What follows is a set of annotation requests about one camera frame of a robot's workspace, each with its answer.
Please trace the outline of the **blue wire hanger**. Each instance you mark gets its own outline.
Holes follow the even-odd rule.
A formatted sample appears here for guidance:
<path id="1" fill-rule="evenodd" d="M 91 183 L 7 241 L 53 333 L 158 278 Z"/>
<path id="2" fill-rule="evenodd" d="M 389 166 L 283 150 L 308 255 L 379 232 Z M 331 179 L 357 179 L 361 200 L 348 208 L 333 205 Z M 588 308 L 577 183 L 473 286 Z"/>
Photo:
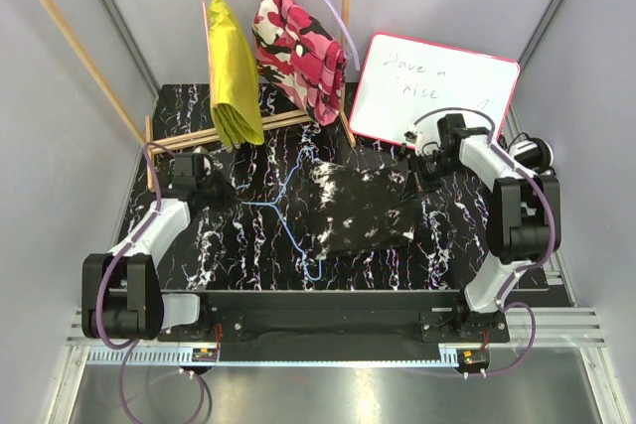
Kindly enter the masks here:
<path id="1" fill-rule="evenodd" d="M 310 257 L 308 230 L 307 181 L 318 148 L 266 145 L 250 159 L 232 214 L 239 284 L 254 291 L 311 290 L 323 278 L 322 263 Z"/>

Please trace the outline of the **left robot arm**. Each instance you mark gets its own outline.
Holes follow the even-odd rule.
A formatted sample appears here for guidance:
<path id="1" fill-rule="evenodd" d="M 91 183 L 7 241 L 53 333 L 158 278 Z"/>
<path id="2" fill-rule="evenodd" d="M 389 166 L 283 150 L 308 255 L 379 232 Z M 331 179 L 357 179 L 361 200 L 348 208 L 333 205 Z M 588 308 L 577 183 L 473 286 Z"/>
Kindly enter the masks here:
<path id="1" fill-rule="evenodd" d="M 81 271 L 81 328 L 112 350 L 180 329 L 195 341 L 214 330 L 215 317 L 192 293 L 164 293 L 158 265 L 173 242 L 202 212 L 222 212 L 238 192 L 199 147 L 174 158 L 169 185 L 143 219 L 104 253 L 90 254 Z"/>

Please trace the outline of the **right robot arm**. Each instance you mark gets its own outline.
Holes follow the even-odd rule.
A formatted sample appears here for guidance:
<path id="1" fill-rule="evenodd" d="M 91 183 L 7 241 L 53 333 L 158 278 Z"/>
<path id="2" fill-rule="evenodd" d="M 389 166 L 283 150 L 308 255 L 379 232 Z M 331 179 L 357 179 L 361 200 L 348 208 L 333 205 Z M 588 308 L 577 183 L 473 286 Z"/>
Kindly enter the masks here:
<path id="1" fill-rule="evenodd" d="M 488 253 L 476 276 L 459 292 L 448 326 L 463 341 L 473 341 L 502 320 L 505 301 L 521 277 L 544 266 L 561 240 L 560 184 L 547 143 L 534 146 L 542 164 L 528 153 L 512 154 L 496 138 L 496 125 L 469 127 L 465 108 L 436 110 L 438 136 L 422 127 L 427 114 L 404 134 L 409 169 L 419 186 L 460 168 L 472 171 L 490 193 L 486 239 Z"/>

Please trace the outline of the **black white patterned trousers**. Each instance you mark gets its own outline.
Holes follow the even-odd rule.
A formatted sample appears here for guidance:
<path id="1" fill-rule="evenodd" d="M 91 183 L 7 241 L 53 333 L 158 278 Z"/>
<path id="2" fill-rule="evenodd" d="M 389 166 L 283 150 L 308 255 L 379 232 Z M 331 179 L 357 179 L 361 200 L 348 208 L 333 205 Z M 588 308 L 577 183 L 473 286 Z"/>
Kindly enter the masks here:
<path id="1" fill-rule="evenodd" d="M 396 168 L 358 170 L 316 160 L 308 171 L 308 255 L 357 255 L 411 243 L 422 216 Z"/>

